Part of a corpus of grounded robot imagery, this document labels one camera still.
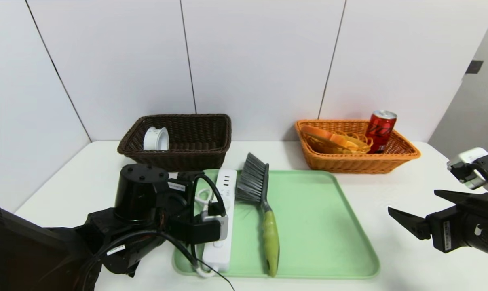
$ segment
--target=brush bristles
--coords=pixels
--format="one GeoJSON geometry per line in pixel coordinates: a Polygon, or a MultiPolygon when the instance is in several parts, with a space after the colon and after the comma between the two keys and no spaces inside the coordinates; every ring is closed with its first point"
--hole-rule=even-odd
{"type": "Polygon", "coordinates": [[[262,201],[265,173],[266,164],[253,156],[253,154],[247,154],[244,168],[237,183],[236,199],[238,201],[260,203],[262,201]]]}

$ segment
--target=red soda can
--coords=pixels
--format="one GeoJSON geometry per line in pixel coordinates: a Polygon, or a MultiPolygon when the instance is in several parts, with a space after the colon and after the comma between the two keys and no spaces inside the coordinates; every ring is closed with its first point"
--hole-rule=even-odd
{"type": "Polygon", "coordinates": [[[397,115],[393,112],[386,110],[373,111],[366,130],[366,137],[373,139],[373,144],[368,154],[381,154],[384,152],[395,122],[397,122],[397,115]]]}

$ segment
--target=green tray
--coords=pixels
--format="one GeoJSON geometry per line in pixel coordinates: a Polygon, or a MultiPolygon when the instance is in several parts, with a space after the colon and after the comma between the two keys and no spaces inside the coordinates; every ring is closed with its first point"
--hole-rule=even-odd
{"type": "MultiPolygon", "coordinates": [[[[218,170],[205,172],[216,180],[218,170]]],[[[206,187],[199,181],[198,190],[206,187]]],[[[280,239],[277,278],[363,279],[377,275],[377,255],[333,175],[269,171],[267,197],[280,239]]],[[[237,202],[231,264],[225,276],[267,277],[261,225],[256,207],[237,202]]],[[[202,257],[202,248],[198,249],[197,255],[202,257]]],[[[173,265],[181,274],[197,275],[177,250],[173,265]]]]}

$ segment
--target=label sticker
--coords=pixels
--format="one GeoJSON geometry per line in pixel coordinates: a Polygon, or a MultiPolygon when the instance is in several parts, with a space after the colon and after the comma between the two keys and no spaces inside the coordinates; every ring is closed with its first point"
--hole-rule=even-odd
{"type": "Polygon", "coordinates": [[[448,251],[452,249],[452,242],[450,237],[450,221],[445,221],[443,223],[443,236],[444,236],[445,250],[448,251]]]}
{"type": "Polygon", "coordinates": [[[125,250],[125,245],[119,245],[118,247],[113,247],[111,250],[107,251],[107,256],[110,256],[114,253],[120,252],[125,250]]]}
{"type": "Polygon", "coordinates": [[[183,191],[183,192],[186,191],[186,186],[185,185],[175,184],[175,183],[172,183],[172,182],[168,182],[168,186],[171,189],[176,189],[176,190],[183,191]]]}

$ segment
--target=green brush handle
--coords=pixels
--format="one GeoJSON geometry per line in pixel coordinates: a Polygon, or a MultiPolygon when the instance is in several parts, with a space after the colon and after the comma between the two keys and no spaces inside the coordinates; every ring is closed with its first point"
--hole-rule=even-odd
{"type": "Polygon", "coordinates": [[[269,276],[276,276],[279,260],[279,236],[276,226],[275,214],[272,210],[264,213],[264,250],[266,252],[269,276]]]}

